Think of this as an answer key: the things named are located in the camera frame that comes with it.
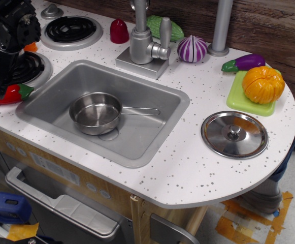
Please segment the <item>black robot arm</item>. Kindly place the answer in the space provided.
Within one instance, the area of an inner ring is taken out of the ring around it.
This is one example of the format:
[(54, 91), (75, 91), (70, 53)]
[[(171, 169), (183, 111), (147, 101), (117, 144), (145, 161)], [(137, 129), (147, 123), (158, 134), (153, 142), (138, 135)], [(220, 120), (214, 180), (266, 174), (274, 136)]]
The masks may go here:
[(40, 37), (41, 27), (31, 1), (0, 1), (0, 99), (12, 84), (19, 53)]

